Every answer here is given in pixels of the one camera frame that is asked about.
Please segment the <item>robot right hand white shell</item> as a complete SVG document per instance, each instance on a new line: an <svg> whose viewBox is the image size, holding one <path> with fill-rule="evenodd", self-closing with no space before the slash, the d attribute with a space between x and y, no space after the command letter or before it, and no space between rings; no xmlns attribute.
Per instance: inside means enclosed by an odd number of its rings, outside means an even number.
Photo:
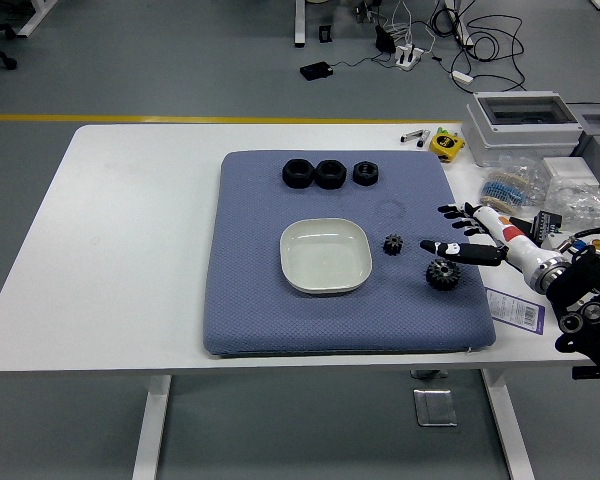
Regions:
<svg viewBox="0 0 600 480"><path fill-rule="evenodd" d="M561 253L538 247L520 228L490 206L450 204L439 207L438 211L445 218L458 219L453 227L464 228L466 236L487 234L496 245L421 241L420 247L429 253L469 265L498 266L506 261L523 274L529 287L539 293L544 293L569 265Z"/></svg>

